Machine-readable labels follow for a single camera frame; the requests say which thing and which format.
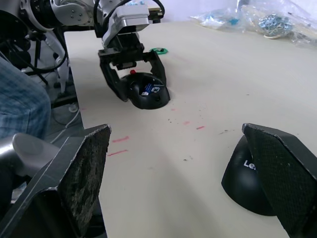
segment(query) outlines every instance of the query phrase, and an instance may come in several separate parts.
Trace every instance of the person's leg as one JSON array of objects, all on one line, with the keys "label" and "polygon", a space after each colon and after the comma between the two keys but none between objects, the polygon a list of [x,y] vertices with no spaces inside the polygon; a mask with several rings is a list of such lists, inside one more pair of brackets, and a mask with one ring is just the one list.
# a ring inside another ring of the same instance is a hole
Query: person's leg
[{"label": "person's leg", "polygon": [[44,139],[50,117],[45,89],[0,57],[0,138],[22,132]]}]

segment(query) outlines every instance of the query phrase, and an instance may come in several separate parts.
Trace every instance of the black dome object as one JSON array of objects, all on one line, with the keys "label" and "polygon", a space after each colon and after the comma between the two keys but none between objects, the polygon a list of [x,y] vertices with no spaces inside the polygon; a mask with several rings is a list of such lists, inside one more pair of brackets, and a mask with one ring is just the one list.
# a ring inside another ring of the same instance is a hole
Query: black dome object
[{"label": "black dome object", "polygon": [[162,108],[170,100],[166,85],[150,73],[132,73],[122,78],[127,82],[127,97],[140,109]]},{"label": "black dome object", "polygon": [[233,151],[221,185],[229,197],[245,209],[260,215],[275,216],[258,178],[245,136]]}]

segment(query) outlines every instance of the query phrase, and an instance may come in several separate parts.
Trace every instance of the table surface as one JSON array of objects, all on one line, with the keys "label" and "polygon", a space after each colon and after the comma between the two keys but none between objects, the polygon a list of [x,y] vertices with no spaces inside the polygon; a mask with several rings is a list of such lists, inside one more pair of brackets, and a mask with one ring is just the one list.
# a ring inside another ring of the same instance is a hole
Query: table surface
[{"label": "table surface", "polygon": [[150,25],[140,40],[169,50],[160,58],[171,101],[146,111],[108,88],[94,32],[65,36],[84,127],[112,127],[100,192],[109,237],[288,237],[220,183],[244,122],[296,135],[317,154],[316,51],[192,22]]}]

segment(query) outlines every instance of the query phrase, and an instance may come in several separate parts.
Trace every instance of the green object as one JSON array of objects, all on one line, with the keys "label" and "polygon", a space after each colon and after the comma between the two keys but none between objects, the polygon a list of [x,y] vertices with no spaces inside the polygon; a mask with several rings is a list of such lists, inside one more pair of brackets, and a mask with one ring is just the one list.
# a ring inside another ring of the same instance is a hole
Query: green object
[{"label": "green object", "polygon": [[165,48],[153,48],[151,51],[155,51],[158,55],[165,55],[168,52]]}]

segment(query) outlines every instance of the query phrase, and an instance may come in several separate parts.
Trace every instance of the red mark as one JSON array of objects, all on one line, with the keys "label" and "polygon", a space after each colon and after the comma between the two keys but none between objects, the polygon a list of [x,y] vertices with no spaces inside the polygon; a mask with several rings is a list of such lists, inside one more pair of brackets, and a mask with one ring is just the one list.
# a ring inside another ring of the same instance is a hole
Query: red mark
[{"label": "red mark", "polygon": [[128,152],[128,150],[121,150],[121,151],[118,151],[118,152],[115,152],[115,153],[112,153],[112,154],[109,154],[108,157],[112,156],[112,155],[117,155],[117,154],[121,154],[123,152]]},{"label": "red mark", "polygon": [[113,140],[112,142],[113,142],[113,143],[117,143],[117,142],[122,142],[122,141],[125,141],[125,140],[128,140],[128,139],[130,139],[130,137],[129,137],[129,136],[126,136],[125,138]]}]

